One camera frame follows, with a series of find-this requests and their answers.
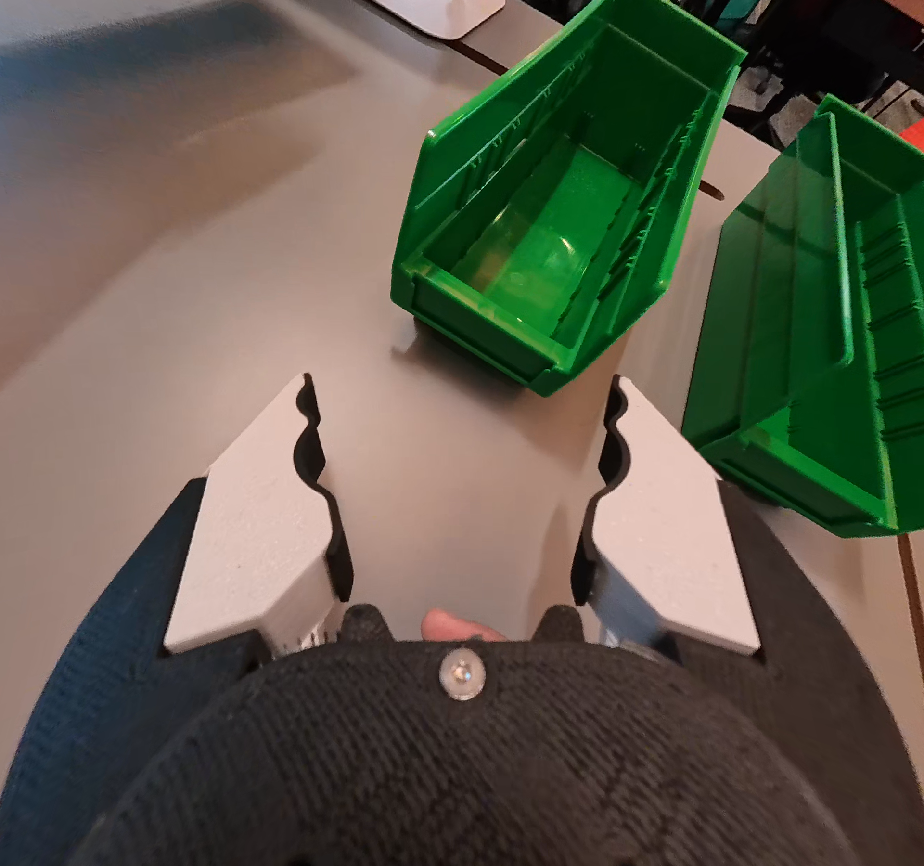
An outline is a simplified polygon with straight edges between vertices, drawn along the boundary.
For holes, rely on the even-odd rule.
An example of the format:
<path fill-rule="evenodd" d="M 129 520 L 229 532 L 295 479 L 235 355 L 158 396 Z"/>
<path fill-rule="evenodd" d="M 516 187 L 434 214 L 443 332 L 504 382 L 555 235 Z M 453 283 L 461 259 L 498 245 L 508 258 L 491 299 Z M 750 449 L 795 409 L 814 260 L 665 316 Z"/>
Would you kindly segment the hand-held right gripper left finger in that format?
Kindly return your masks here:
<path fill-rule="evenodd" d="M 336 640 L 354 572 L 338 504 L 321 484 L 320 423 L 312 377 L 295 375 L 209 467 L 168 652 L 247 631 L 271 654 Z"/>

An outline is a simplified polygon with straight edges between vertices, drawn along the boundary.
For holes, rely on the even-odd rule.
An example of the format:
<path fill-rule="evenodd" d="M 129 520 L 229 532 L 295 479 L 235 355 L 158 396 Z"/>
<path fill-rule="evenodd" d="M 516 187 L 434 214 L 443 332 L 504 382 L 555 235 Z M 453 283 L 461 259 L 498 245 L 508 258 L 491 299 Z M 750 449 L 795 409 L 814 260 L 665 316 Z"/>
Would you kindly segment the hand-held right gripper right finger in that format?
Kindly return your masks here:
<path fill-rule="evenodd" d="M 719 477 L 627 377 L 614 377 L 571 570 L 608 648 L 653 653 L 683 636 L 745 657 L 757 625 Z"/>

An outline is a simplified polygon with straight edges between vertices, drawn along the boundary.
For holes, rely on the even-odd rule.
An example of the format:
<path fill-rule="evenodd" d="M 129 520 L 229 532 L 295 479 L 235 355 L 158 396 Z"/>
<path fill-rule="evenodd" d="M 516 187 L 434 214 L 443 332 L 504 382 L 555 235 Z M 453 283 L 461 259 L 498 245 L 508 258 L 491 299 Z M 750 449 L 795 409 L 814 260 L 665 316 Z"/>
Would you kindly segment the green plastic bin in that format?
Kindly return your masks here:
<path fill-rule="evenodd" d="M 840 537 L 923 527 L 923 157 L 827 96 L 722 225 L 682 433 Z"/>
<path fill-rule="evenodd" d="M 428 132 L 392 302 L 558 392 L 667 291 L 745 58 L 669 0 L 592 0 Z"/>

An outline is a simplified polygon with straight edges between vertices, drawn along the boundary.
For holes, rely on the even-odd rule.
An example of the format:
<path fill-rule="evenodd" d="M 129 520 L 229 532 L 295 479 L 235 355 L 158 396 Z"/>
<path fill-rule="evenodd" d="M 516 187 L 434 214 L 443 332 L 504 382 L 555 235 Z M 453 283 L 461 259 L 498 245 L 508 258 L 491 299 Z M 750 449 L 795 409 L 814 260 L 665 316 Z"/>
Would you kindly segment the person's right hand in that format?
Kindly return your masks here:
<path fill-rule="evenodd" d="M 422 618 L 421 637 L 424 641 L 507 641 L 496 629 L 441 608 L 428 611 Z"/>

